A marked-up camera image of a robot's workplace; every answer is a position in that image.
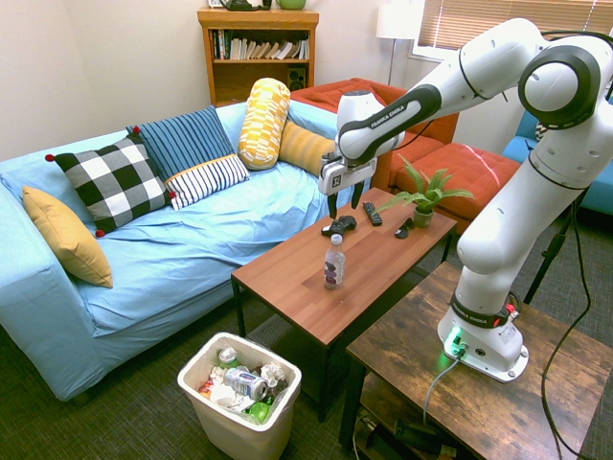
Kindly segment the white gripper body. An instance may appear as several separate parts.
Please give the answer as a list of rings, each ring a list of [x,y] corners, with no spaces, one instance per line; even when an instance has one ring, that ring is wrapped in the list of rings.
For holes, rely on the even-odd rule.
[[[375,174],[377,160],[371,159],[365,164],[349,166],[343,155],[330,152],[322,156],[319,176],[319,191],[331,196],[341,190],[363,182]]]

